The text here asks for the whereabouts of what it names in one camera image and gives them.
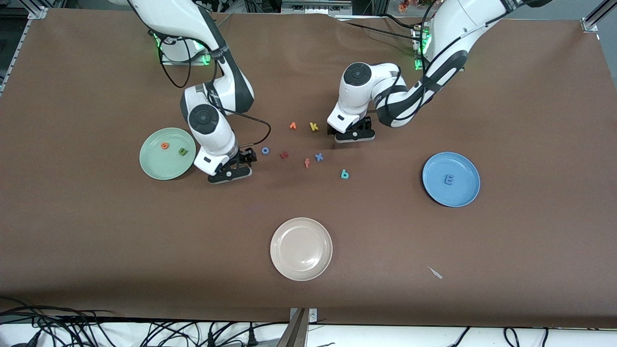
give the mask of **small white object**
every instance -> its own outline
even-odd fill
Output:
[[[278,272],[290,280],[312,280],[332,260],[332,239],[316,220],[290,219],[276,229],[270,243],[270,257]]]
[[[444,278],[442,275],[439,275],[439,272],[433,270],[432,267],[429,266],[428,268],[431,269],[431,271],[433,272],[433,275],[437,276],[437,278],[439,278],[439,279]]]

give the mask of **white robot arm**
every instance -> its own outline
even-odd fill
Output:
[[[407,89],[395,64],[353,63],[345,70],[339,100],[328,117],[328,133],[338,143],[375,138],[366,110],[372,100],[379,121],[401,127],[464,66],[475,42],[501,18],[523,4],[551,0],[447,0],[431,23],[431,44],[424,55],[426,73]]]
[[[239,150],[225,115],[248,111],[254,92],[210,14],[191,0],[128,0],[128,4],[157,36],[190,38],[208,48],[223,76],[186,88],[180,101],[182,115],[201,145],[194,164],[210,175],[210,183],[250,176],[250,164],[257,156],[251,149]]]

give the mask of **brown paper tablecloth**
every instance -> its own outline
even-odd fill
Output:
[[[374,141],[338,145],[326,118],[345,67],[395,62],[412,85],[408,42],[324,15],[238,14],[222,33],[255,89],[249,114],[273,131],[252,177],[212,186],[195,168],[162,182],[139,166],[152,132],[188,128],[133,13],[33,23],[0,98],[0,294],[139,317],[285,320],[305,306],[333,323],[617,324],[617,93],[595,35],[504,20],[407,126],[375,117]],[[211,74],[194,67],[189,85]],[[241,143],[265,132],[229,118]],[[424,191],[441,151],[478,168],[472,204]],[[334,244],[309,282],[270,261],[272,234],[298,216]]]

